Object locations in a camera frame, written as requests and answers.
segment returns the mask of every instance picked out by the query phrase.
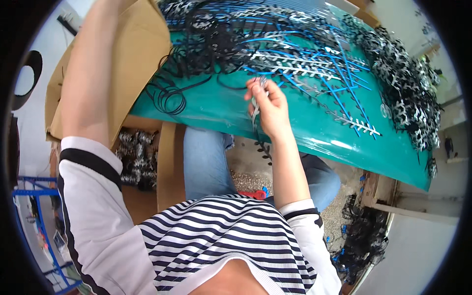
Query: white sleeve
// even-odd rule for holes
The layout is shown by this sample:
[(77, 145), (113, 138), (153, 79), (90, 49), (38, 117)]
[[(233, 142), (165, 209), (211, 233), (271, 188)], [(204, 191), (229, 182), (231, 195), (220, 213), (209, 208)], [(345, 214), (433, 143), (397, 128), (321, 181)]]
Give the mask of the white sleeve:
[(83, 137), (61, 142), (58, 189), (67, 247), (96, 294), (156, 294), (154, 268), (143, 235), (121, 193), (121, 161)]
[(290, 225), (303, 256), (317, 273), (315, 283), (307, 294), (338, 295), (341, 280), (323, 241), (323, 220), (313, 201), (294, 202), (279, 211)]

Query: jeans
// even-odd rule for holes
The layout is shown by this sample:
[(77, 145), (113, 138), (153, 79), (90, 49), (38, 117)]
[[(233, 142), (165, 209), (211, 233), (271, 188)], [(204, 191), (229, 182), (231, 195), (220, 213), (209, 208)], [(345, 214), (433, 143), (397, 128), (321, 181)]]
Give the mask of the jeans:
[[(187, 200), (208, 195), (237, 194), (229, 174), (225, 150), (233, 144), (233, 138), (219, 131), (187, 127), (184, 137), (184, 177)], [(323, 211), (341, 186), (339, 176), (317, 156), (301, 157), (310, 196)], [(272, 205), (273, 196), (266, 199)]]

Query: teal plastic sheet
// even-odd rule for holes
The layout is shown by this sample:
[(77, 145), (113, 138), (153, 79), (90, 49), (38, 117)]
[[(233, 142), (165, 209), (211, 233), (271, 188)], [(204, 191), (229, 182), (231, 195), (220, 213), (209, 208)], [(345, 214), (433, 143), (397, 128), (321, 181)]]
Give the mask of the teal plastic sheet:
[[(290, 41), (298, 42), (299, 40), (291, 39)], [(365, 59), (361, 51), (352, 44), (350, 55)], [(244, 87), (246, 81), (253, 77), (248, 76), (247, 73), (247, 71), (238, 71), (230, 75), (220, 75), (219, 79), (230, 87)], [(379, 173), (428, 190), (430, 179), (425, 169), (428, 152), (417, 154), (408, 134), (397, 133), (393, 122), (382, 116), (380, 111), (382, 101), (373, 74), (365, 70), (351, 74), (357, 76), (357, 84), (354, 84), (358, 86), (355, 89), (356, 97), (363, 106), (370, 124), (374, 125), (382, 136), (377, 135), (374, 139), (369, 132), (363, 133), (362, 130), (358, 132), (359, 136), (349, 125), (342, 125), (341, 122), (335, 121), (332, 115), (325, 113), (324, 108), (311, 102), (307, 95), (302, 95), (299, 90), (288, 87), (282, 91), (287, 96), (290, 123), (299, 151)], [(174, 79), (174, 82), (178, 87), (184, 88), (206, 78), (208, 76), (197, 76), (191, 79)], [(321, 86), (319, 79), (301, 77), (302, 81), (304, 79), (309, 84), (316, 84), (319, 90), (328, 90), (327, 87)], [(281, 82), (279, 77), (274, 77), (273, 80), (276, 83)], [(342, 87), (341, 83), (334, 79), (328, 81), (328, 84), (332, 89), (336, 86)], [(221, 86), (217, 82), (216, 75), (213, 75), (211, 80), (203, 85), (183, 92), (186, 108), (179, 115), (169, 116), (159, 112), (150, 97), (144, 93), (138, 97), (130, 114), (255, 139), (251, 119), (247, 114), (248, 102), (243, 100), (244, 93), (245, 90), (231, 90)], [(336, 95), (354, 119), (366, 122), (351, 94), (347, 91), (337, 91)], [(330, 110), (336, 110), (338, 114), (341, 114), (341, 107), (335, 103), (334, 96), (322, 94), (318, 96), (318, 100), (325, 103)], [(262, 130), (259, 132), (263, 140), (270, 142)]]

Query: concrete floor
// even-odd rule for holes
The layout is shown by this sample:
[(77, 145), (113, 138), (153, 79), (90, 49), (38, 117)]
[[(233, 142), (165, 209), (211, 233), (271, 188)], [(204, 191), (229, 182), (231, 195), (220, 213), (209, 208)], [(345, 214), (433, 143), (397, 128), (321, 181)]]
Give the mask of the concrete floor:
[[(269, 159), (263, 159), (263, 152), (257, 152), (259, 146), (253, 139), (235, 136), (235, 146), (226, 152), (231, 176), (238, 191), (255, 192), (263, 186), (272, 190), (272, 166)], [(334, 201), (321, 213), (325, 226), (325, 237), (329, 236), (328, 250), (338, 251), (344, 245), (341, 238), (341, 226), (347, 223), (342, 218), (341, 210), (350, 194), (359, 194), (362, 169), (323, 159), (341, 179), (341, 188)]]

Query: hand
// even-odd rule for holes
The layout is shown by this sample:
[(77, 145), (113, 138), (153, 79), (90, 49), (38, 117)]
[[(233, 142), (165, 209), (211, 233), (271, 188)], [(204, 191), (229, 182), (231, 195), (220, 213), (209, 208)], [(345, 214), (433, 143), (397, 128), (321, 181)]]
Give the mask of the hand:
[[(270, 137), (271, 141), (284, 140), (286, 136), (292, 135), (290, 120), (288, 119), (287, 98), (277, 84), (267, 80), (265, 89), (261, 89), (260, 78), (253, 78), (246, 82), (247, 92), (244, 100), (248, 101), (255, 97), (260, 108), (260, 119), (263, 131)], [(249, 103), (249, 115), (253, 115), (254, 106)]]

